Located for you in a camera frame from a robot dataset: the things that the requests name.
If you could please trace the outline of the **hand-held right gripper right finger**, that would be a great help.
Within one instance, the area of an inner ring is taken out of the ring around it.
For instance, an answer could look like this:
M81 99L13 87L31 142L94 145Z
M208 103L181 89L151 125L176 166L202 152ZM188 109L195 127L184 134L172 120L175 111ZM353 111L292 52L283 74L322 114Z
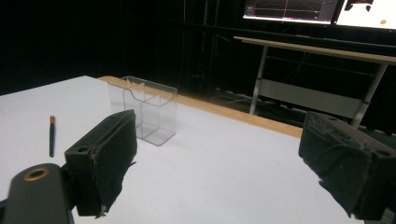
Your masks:
M305 115L299 156L349 216L396 221L396 150L331 116Z

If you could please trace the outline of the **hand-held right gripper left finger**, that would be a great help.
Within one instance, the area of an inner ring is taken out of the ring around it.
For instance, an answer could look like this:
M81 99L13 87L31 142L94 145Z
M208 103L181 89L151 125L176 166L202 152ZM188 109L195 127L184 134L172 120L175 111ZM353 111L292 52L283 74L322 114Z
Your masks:
M106 117L64 153L67 171L78 181L81 216L107 213L137 152L135 112Z

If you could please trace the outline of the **dark blue pen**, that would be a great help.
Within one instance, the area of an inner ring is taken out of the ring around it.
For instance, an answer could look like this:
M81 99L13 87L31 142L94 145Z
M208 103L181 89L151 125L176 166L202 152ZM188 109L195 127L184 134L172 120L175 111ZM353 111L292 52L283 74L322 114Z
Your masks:
M49 156L54 157L55 151L55 120L54 116L49 118Z

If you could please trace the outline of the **clear acrylic divided holder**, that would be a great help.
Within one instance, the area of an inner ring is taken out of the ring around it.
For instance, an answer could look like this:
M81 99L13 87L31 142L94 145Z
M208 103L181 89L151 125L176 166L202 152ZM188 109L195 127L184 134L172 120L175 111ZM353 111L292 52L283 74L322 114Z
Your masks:
M107 82L113 113L133 109L136 136L162 146L177 131L177 89L138 77Z

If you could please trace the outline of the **white board sheet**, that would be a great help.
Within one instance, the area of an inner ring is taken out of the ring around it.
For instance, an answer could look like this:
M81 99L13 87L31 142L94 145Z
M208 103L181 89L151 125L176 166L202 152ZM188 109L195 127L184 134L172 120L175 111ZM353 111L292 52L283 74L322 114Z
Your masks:
M64 151L110 113L107 84L77 77L0 96L0 200L14 175L64 164ZM49 154L50 116L55 120ZM257 126L212 131L191 124L160 147L140 141L105 217L76 224L363 224L318 183L296 137Z

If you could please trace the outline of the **white metal stand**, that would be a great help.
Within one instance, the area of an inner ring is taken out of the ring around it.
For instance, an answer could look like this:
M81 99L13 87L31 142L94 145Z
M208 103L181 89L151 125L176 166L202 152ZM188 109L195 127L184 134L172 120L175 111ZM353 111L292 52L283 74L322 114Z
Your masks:
M256 77L253 96L250 103L249 113L255 113L256 104L259 96L265 96L272 99L302 105L304 107L329 112L334 115L350 118L350 124L358 128L371 103L375 90L379 85L382 76L385 74L389 65L396 65L396 57L363 53L351 50L330 49L313 47L307 45L292 44L286 42L256 39L242 36L235 36L234 39L242 43L262 46L262 56ZM301 52L314 53L317 55L326 55L349 60L377 63L378 68L374 74L373 80L364 94L362 99L354 99L341 95L331 94L324 91L314 91L307 88L291 86L280 82L271 81L263 78L263 70L269 48L288 49Z

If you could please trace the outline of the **wooden table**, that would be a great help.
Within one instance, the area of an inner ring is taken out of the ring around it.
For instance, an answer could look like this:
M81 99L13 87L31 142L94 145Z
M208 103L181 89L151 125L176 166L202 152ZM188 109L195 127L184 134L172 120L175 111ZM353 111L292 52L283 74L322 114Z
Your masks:
M236 130L235 126L257 126L265 130L300 138L303 129L271 119L265 119L220 105L177 96L177 123L180 129L187 124L212 131Z

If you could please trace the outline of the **monitor with white screen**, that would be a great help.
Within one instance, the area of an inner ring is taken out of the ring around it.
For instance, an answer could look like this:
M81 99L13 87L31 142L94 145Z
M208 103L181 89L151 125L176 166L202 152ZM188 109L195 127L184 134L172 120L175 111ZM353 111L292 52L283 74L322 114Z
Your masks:
M336 24L396 30L396 0L345 0Z

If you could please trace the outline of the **monitor with dark screen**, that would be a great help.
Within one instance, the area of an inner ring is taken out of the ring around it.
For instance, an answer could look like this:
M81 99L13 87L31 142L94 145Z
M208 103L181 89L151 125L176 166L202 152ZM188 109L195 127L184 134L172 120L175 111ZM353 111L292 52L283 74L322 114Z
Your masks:
M338 0L246 0L244 19L331 24Z

